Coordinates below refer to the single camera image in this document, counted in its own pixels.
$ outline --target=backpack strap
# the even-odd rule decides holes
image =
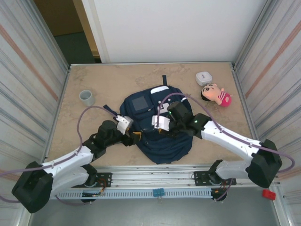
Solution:
[[[162,75],[162,79],[163,79],[163,86],[167,86],[167,78],[166,78],[166,75]]]
[[[110,109],[110,107],[108,105],[104,105],[103,106],[104,109],[108,110],[109,112],[113,113],[114,115],[118,115],[117,112],[113,111],[112,109]]]

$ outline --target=stuffed doll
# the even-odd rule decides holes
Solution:
[[[224,88],[219,89],[216,84],[207,84],[201,91],[202,99],[215,101],[222,107],[228,107],[232,102],[232,95],[225,92]]]

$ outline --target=blue clip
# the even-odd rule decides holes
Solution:
[[[154,197],[160,197],[165,195],[164,188],[153,189],[152,192]]]

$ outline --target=beige tabletop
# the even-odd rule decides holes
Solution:
[[[196,73],[201,71],[208,71],[214,83],[233,94],[229,107],[221,107],[201,99],[201,87],[195,81]],[[221,125],[250,137],[249,127],[228,63],[74,65],[71,67],[48,160],[61,157],[79,146],[76,124],[79,115],[85,109],[79,100],[79,93],[82,90],[92,91],[96,99],[95,105],[107,104],[119,112],[120,105],[130,94],[161,85],[163,74],[167,75],[168,85],[177,87],[184,94],[199,99]],[[204,113],[193,101],[190,101],[190,104],[195,114]],[[112,119],[111,116],[102,110],[88,110],[80,123],[83,140],[96,133],[104,120],[110,119]],[[240,158],[217,144],[194,137],[189,154],[173,164],[213,163],[217,159],[235,161]],[[94,166],[150,164],[154,163],[137,146],[125,147],[122,144],[107,148],[106,154],[92,163]]]

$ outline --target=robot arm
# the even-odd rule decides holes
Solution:
[[[231,135],[230,137],[220,131],[210,117],[201,113],[193,115],[182,102],[174,102],[167,109],[169,116],[160,116],[158,126],[157,116],[152,118],[152,124],[159,129],[160,133],[176,137],[178,133],[185,132],[191,136],[217,143],[243,159],[243,161],[231,162],[217,160],[201,180],[218,185],[229,178],[248,178],[260,187],[270,186],[282,165],[280,156],[251,145],[277,150],[272,141],[265,140],[262,143],[220,126],[222,131]]]
[[[119,143],[125,146],[134,145],[141,138],[141,134],[137,132],[126,134],[133,122],[130,118],[118,116],[116,120],[117,124],[104,121],[98,132],[83,142],[79,152],[78,147],[56,160],[41,165],[35,161],[30,163],[27,169],[52,167],[24,172],[14,186],[12,194],[30,213],[34,213],[45,206],[50,197],[70,187],[93,185],[97,180],[97,170],[90,165],[91,162],[103,156],[109,146]]]

